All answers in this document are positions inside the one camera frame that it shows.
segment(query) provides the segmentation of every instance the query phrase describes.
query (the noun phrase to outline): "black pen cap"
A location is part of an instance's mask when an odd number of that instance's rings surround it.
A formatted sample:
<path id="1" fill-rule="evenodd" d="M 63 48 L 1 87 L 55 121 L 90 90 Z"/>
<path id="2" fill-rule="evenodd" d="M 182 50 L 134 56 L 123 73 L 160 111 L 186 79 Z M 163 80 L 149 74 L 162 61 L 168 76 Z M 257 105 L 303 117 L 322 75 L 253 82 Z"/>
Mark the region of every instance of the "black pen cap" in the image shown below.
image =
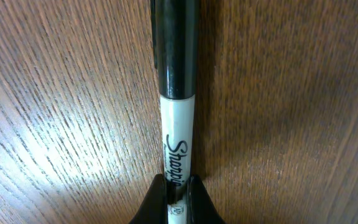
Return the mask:
<path id="1" fill-rule="evenodd" d="M 154 65 L 166 98 L 195 94 L 198 14 L 198 0 L 151 0 Z"/>

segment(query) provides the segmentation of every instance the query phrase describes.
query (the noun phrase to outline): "wooden table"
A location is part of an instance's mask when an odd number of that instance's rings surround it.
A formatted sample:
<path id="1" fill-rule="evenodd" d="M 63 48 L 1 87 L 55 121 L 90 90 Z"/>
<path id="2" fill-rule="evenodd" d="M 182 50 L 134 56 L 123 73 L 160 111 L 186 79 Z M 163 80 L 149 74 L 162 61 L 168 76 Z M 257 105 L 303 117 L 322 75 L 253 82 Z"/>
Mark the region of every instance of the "wooden table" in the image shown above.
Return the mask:
<path id="1" fill-rule="evenodd" d="M 201 1 L 193 171 L 228 223 L 358 223 L 358 1 Z M 0 0 L 0 223 L 127 223 L 162 147 L 146 0 Z"/>

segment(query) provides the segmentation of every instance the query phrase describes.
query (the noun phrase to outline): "pen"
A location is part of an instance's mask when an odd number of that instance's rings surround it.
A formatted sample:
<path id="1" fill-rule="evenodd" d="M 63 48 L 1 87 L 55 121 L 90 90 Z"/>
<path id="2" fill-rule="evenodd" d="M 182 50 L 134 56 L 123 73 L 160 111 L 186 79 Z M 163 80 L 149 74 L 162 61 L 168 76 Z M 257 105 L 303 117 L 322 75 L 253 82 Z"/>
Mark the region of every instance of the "pen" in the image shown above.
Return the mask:
<path id="1" fill-rule="evenodd" d="M 168 223 L 186 223 L 195 105 L 198 0 L 151 0 Z"/>

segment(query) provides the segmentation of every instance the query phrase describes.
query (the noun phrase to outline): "pen clip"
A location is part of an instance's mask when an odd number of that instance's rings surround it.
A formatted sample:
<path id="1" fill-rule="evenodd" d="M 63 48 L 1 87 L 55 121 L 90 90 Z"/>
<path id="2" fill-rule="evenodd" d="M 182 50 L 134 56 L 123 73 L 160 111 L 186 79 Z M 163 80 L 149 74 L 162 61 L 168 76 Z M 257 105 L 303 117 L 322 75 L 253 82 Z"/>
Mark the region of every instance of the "pen clip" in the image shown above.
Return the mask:
<path id="1" fill-rule="evenodd" d="M 154 56 L 154 68 L 157 69 L 157 40 L 155 36 L 155 0 L 150 0 L 150 15 L 152 20 L 152 39 L 153 39 L 153 56 Z"/>

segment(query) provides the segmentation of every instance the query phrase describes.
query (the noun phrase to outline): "brown wood grain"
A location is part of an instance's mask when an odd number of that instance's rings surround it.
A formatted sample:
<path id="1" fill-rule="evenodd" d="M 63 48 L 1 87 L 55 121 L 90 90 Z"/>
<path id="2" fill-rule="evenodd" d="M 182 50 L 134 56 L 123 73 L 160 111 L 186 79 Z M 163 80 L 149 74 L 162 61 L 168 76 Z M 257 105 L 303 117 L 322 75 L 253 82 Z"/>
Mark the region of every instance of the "brown wood grain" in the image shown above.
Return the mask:
<path id="1" fill-rule="evenodd" d="M 0 223 L 127 223 L 162 171 L 149 2 L 0 0 Z M 358 223 L 358 1 L 201 1 L 192 169 L 228 223 Z"/>

